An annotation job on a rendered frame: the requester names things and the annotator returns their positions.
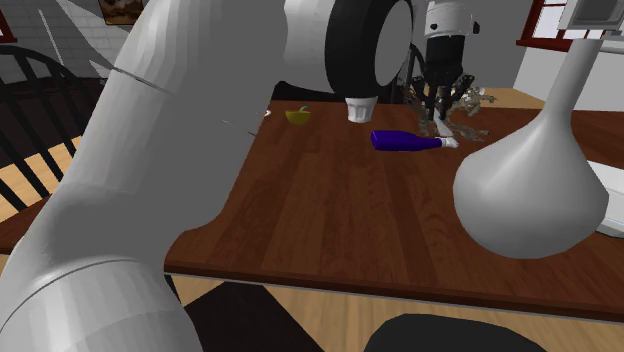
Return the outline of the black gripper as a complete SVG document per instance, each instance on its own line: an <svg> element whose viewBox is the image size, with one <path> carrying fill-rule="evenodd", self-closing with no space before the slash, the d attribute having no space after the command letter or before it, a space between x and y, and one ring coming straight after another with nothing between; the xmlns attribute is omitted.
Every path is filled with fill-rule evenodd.
<svg viewBox="0 0 624 352"><path fill-rule="evenodd" d="M463 73L464 35L431 37L426 42L425 81L428 91L428 119L434 118L438 90L439 119L444 121L451 107L451 89Z"/></svg>

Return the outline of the grey-brown branch figure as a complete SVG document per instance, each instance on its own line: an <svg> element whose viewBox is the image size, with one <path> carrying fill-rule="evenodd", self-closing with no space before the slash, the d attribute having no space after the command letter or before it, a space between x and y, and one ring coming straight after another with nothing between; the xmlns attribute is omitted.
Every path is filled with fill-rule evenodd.
<svg viewBox="0 0 624 352"><path fill-rule="evenodd" d="M485 94L483 87L473 86L475 77L469 74L462 74L456 82L448 87L451 89L451 107L448 109L447 117L444 121L439 119L438 112L438 90L435 101L435 113L432 121L428 119L428 85L422 76L417 76L409 89L409 94L405 96L408 106L419 114L418 126L422 137L453 137L459 134L470 141L483 142L482 136L488 134L487 130L479 130L466 125L460 125L450 120L450 115L454 111L464 110L469 117L476 114L481 102L486 100L493 103L496 98Z"/></svg>

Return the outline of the black spindle-back chair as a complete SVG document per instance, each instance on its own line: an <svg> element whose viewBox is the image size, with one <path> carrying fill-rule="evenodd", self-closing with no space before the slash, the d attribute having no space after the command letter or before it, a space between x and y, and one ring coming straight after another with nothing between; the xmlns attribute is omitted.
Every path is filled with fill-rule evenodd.
<svg viewBox="0 0 624 352"><path fill-rule="evenodd" d="M413 43L409 45L408 58L404 66L406 68L405 74L399 72L391 82L391 104L403 104L413 81L423 73L425 60L421 51Z"/></svg>
<svg viewBox="0 0 624 352"><path fill-rule="evenodd" d="M0 46L17 81L0 76L0 208L12 215L56 188L106 83L80 78L52 58Z"/></svg>

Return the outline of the blue bottle with white cap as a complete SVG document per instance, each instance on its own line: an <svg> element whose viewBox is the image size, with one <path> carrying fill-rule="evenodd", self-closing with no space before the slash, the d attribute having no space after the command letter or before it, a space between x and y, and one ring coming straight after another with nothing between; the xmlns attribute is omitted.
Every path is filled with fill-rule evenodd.
<svg viewBox="0 0 624 352"><path fill-rule="evenodd" d="M422 151L436 148L459 147L453 137L420 137L414 133L399 130L373 130L370 141L378 151Z"/></svg>

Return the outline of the white ribbed cup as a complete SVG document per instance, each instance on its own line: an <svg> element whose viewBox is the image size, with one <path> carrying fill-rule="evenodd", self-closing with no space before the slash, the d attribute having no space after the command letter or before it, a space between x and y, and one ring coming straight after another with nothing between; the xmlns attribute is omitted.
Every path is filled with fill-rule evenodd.
<svg viewBox="0 0 624 352"><path fill-rule="evenodd" d="M348 120L360 124L370 122L377 101L377 96L368 98L346 98Z"/></svg>

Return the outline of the large white long-necked vase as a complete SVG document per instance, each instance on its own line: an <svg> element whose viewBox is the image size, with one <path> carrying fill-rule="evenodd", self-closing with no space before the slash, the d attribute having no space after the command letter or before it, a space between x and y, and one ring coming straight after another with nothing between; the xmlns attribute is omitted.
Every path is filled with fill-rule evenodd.
<svg viewBox="0 0 624 352"><path fill-rule="evenodd" d="M514 259L548 257L586 239L604 219L609 194L571 129L601 47L598 39L574 40L538 115L457 169L457 216L487 250Z"/></svg>

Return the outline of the red-framed window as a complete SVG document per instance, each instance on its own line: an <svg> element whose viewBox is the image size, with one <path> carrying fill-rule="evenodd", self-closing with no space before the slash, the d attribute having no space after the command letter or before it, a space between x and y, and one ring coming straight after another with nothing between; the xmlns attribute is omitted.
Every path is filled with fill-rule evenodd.
<svg viewBox="0 0 624 352"><path fill-rule="evenodd" d="M528 48L567 52L574 41L602 41L604 30L559 30L567 0L533 0L521 38L516 44Z"/></svg>

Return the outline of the yellow bowl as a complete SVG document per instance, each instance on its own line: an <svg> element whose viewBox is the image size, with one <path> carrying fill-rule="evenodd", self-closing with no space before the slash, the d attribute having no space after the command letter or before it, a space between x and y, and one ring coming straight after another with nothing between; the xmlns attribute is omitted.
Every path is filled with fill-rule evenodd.
<svg viewBox="0 0 624 352"><path fill-rule="evenodd" d="M285 116L290 123L303 125L309 121L311 112L307 110L307 106L302 106L298 110L287 110Z"/></svg>

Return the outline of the brown wooden table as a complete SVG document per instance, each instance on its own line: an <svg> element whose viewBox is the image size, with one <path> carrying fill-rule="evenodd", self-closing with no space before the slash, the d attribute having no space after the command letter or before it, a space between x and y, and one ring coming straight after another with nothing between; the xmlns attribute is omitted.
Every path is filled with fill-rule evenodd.
<svg viewBox="0 0 624 352"><path fill-rule="evenodd" d="M343 105L312 103L303 126L290 108L272 104L222 213L177 239L167 272L624 322L624 240L516 260L466 234L452 184L477 143L377 152Z"/></svg>

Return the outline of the white flat box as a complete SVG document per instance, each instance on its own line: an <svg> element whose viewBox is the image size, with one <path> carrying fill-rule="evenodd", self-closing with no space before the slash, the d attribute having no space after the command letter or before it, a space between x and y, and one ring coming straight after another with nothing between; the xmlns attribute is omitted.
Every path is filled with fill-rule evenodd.
<svg viewBox="0 0 624 352"><path fill-rule="evenodd" d="M593 161L589 165L609 194L605 218L597 232L624 239L624 169Z"/></svg>

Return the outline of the black round seat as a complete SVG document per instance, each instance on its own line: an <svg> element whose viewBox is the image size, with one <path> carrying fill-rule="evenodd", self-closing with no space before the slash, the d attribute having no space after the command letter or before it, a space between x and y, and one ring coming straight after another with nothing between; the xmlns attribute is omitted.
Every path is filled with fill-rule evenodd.
<svg viewBox="0 0 624 352"><path fill-rule="evenodd" d="M384 322L364 352L547 352L536 342L490 323L402 314Z"/></svg>

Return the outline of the white wall appliance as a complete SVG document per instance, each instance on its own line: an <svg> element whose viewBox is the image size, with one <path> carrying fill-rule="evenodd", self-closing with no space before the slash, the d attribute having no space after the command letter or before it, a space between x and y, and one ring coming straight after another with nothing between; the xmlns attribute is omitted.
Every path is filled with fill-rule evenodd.
<svg viewBox="0 0 624 352"><path fill-rule="evenodd" d="M601 52L624 55L624 0L567 0L559 30L604 30Z"/></svg>

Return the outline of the brown wall picture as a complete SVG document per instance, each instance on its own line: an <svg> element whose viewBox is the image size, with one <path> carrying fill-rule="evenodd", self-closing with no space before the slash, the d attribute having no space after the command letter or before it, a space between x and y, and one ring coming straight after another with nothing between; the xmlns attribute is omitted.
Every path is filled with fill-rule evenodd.
<svg viewBox="0 0 624 352"><path fill-rule="evenodd" d="M146 0L98 0L108 25L133 25L143 12Z"/></svg>

